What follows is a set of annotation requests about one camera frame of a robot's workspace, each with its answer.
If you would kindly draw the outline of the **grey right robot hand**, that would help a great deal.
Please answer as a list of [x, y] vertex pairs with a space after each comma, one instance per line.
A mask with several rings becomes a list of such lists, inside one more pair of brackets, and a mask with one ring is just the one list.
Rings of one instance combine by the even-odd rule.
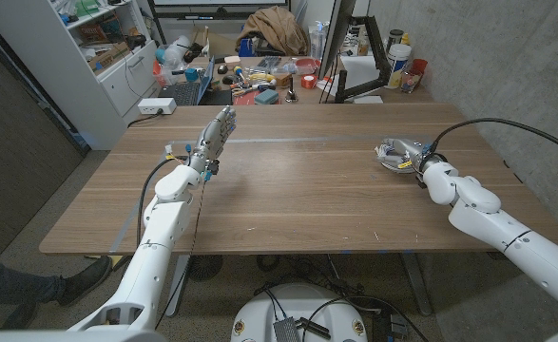
[[422, 164], [425, 154], [422, 143], [409, 139], [386, 138], [375, 148], [376, 160], [383, 166], [400, 174], [424, 174], [433, 165], [442, 163], [439, 157], [429, 157]]

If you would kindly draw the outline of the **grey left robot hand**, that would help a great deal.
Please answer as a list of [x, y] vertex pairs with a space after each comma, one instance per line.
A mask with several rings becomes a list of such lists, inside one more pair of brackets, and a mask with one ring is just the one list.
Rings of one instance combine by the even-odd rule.
[[227, 105], [201, 132], [187, 165], [202, 177], [208, 166], [216, 162], [235, 128], [236, 110], [231, 105]]

